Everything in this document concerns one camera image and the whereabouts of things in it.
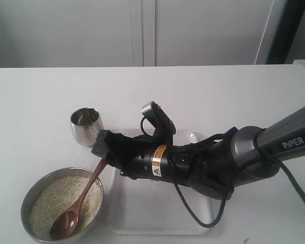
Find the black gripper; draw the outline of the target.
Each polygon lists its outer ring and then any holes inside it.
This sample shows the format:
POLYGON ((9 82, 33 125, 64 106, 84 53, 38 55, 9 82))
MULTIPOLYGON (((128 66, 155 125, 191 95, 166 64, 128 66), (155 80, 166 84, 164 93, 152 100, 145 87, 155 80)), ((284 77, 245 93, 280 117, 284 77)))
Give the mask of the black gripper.
POLYGON ((174 182, 170 166, 172 136, 126 137, 121 133, 101 130, 91 153, 120 170, 130 179, 174 182))

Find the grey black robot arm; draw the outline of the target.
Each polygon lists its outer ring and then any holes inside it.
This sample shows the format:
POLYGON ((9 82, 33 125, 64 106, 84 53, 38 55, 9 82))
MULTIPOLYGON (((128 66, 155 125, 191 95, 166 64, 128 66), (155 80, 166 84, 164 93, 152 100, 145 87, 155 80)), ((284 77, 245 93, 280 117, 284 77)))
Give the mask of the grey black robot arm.
POLYGON ((235 187, 278 173, 279 166, 266 157, 305 156, 305 107, 266 129, 231 128, 181 146, 173 144, 176 128, 157 103, 141 112, 155 129, 152 135, 131 138, 101 130, 91 150, 131 179, 176 183, 213 199, 230 198, 235 187))

